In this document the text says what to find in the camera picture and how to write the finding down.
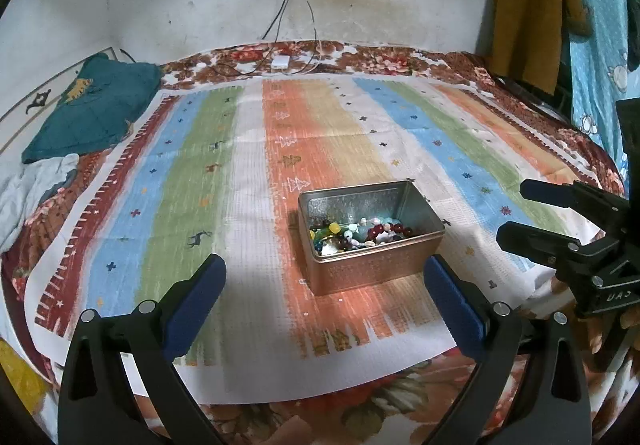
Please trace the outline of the right human hand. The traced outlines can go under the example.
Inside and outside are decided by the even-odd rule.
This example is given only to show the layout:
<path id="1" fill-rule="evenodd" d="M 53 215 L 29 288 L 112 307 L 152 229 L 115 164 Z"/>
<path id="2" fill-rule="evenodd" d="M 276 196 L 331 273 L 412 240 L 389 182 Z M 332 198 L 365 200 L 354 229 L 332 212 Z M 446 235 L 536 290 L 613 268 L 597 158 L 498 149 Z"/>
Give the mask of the right human hand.
<path id="1" fill-rule="evenodd" d="M 605 321 L 604 318 L 590 318 L 587 321 L 587 335 L 591 353 L 596 354 L 600 351 L 605 338 L 613 331 L 615 326 L 628 330 L 638 327 L 639 321 L 640 311 L 638 305 L 626 309 L 619 319 L 612 318 L 611 321 Z"/>

